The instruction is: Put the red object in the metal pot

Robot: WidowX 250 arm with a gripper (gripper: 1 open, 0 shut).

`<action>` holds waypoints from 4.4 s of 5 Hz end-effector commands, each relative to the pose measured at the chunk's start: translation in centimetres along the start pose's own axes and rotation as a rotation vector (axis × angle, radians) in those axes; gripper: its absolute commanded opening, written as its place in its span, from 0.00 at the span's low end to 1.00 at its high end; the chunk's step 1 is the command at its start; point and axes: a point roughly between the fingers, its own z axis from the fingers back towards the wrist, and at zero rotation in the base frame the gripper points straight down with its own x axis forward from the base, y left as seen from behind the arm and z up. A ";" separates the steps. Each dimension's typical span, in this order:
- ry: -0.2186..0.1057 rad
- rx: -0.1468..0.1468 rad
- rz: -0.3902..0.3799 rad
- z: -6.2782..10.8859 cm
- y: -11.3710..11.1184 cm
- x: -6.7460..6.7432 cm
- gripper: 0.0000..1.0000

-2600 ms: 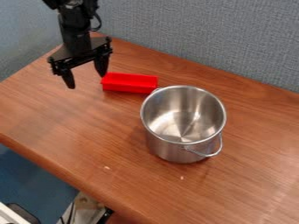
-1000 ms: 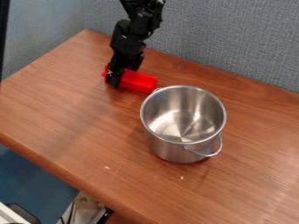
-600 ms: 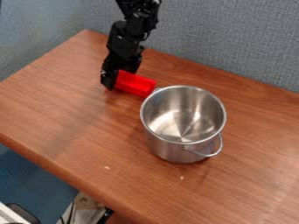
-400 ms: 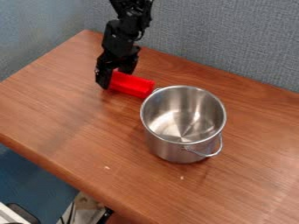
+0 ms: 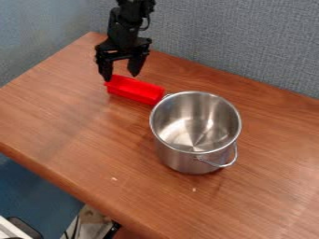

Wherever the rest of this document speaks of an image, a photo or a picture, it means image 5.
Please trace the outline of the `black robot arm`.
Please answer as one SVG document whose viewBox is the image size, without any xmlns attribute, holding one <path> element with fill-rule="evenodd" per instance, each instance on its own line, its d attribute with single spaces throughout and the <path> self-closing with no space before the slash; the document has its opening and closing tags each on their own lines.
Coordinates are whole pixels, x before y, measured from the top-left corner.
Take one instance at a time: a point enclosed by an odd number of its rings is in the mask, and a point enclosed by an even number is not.
<svg viewBox="0 0 319 239">
<path fill-rule="evenodd" d="M 150 27 L 150 15 L 155 11 L 155 0 L 117 0 L 111 9 L 107 39 L 97 47 L 97 64 L 103 80 L 109 82 L 114 74 L 114 62 L 129 60 L 127 70 L 135 77 L 150 55 L 153 39 L 139 37 L 139 32 Z"/>
</svg>

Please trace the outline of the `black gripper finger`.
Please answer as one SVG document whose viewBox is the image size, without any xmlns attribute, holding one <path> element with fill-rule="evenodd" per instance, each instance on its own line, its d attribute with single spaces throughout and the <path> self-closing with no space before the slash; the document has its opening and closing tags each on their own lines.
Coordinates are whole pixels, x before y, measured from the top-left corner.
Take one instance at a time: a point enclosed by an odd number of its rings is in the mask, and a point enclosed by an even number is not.
<svg viewBox="0 0 319 239">
<path fill-rule="evenodd" d="M 109 82 L 113 78 L 114 63 L 107 59 L 98 59 L 97 63 L 99 66 L 99 73 L 103 76 L 103 80 Z"/>
<path fill-rule="evenodd" d="M 134 77 L 141 73 L 147 56 L 147 52 L 130 53 L 127 69 Z"/>
</svg>

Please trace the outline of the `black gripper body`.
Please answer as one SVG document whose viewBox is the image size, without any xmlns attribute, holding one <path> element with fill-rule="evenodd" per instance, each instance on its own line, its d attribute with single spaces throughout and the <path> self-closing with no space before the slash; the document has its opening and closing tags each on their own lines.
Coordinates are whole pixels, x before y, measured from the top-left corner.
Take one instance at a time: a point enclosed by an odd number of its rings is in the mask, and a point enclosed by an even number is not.
<svg viewBox="0 0 319 239">
<path fill-rule="evenodd" d="M 139 37 L 141 31 L 146 31 L 150 22 L 150 7 L 114 7 L 110 12 L 107 25 L 107 39 L 97 47 L 97 60 L 107 59 L 113 63 L 129 59 L 130 53 L 147 52 L 153 40 Z"/>
</svg>

